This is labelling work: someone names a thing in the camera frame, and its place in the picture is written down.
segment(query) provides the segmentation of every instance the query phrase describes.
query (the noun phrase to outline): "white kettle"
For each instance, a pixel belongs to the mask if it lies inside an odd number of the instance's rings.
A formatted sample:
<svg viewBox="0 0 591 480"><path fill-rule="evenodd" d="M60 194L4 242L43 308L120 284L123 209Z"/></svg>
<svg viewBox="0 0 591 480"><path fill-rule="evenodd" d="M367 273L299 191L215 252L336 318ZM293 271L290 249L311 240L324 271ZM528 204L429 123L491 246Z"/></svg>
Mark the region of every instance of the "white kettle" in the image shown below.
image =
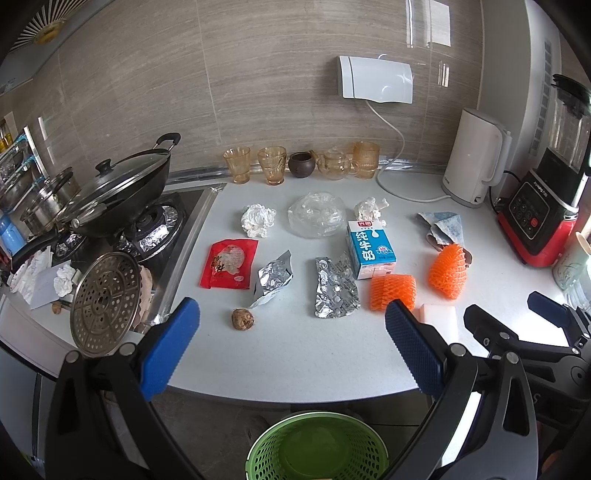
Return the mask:
<svg viewBox="0 0 591 480"><path fill-rule="evenodd" d="M488 188L501 181L511 140L511 132L497 120L464 108L443 175L443 190L462 205L482 205Z"/></svg>

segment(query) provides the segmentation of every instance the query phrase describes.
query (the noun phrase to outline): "blender jar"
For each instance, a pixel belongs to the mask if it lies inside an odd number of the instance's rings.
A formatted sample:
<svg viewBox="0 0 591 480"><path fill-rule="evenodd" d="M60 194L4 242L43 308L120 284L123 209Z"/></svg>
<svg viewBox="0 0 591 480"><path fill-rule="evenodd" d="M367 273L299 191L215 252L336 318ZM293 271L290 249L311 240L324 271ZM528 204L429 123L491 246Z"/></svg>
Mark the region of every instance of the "blender jar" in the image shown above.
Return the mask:
<svg viewBox="0 0 591 480"><path fill-rule="evenodd" d="M591 131L590 92L563 75L555 74L554 81L557 94L548 148L578 173Z"/></svg>

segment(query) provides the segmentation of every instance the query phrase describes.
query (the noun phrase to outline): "glass lid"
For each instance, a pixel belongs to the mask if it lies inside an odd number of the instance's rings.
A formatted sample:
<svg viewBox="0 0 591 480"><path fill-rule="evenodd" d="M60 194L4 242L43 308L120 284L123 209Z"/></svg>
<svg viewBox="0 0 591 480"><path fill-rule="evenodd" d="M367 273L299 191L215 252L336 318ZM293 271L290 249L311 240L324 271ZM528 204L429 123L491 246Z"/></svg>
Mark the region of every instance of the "glass lid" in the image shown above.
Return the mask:
<svg viewBox="0 0 591 480"><path fill-rule="evenodd" d="M115 164L111 163L111 159L100 162L95 167L98 175L72 197L60 215L60 221L69 222L85 210L103 203L164 165L169 158L168 150L158 148L140 152Z"/></svg>

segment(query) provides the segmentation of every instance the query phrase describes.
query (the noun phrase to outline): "floor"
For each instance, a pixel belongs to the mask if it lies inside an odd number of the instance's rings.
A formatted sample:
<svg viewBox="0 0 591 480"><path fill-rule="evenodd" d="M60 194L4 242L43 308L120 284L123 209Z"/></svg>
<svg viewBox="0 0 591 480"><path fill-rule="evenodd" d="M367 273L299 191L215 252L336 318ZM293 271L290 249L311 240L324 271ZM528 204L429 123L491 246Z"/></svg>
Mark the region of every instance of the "floor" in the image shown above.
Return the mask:
<svg viewBox="0 0 591 480"><path fill-rule="evenodd" d="M248 451L258 436L270 425L300 410L337 411L356 416L380 434L393 461L429 408L428 397L418 391L343 404L256 408L167 390L152 403L176 442L207 480L243 479ZM109 401L107 405L128 457L145 465L116 403Z"/></svg>

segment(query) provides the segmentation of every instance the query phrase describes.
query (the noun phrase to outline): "foil packet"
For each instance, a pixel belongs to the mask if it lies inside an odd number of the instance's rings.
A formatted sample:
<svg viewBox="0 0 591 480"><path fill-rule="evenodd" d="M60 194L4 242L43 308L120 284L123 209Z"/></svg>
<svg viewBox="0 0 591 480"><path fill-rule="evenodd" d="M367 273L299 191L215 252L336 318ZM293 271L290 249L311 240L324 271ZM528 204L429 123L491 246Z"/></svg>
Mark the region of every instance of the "foil packet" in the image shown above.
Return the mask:
<svg viewBox="0 0 591 480"><path fill-rule="evenodd" d="M287 250L277 260L270 262L258 271L255 285L255 301L249 308L264 305L293 278L291 252Z"/></svg>
<svg viewBox="0 0 591 480"><path fill-rule="evenodd" d="M359 292L347 253L334 262L328 257L316 257L318 289L316 316L321 319L340 318L361 307Z"/></svg>

